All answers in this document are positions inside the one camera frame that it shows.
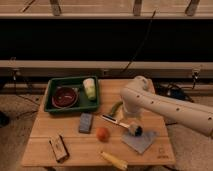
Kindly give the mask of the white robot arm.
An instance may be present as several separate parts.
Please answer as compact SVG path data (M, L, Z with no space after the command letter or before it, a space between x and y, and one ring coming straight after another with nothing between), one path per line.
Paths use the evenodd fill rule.
M141 109L146 109L213 139L213 107L151 93L143 76L136 76L126 84L120 96L127 117L138 117Z

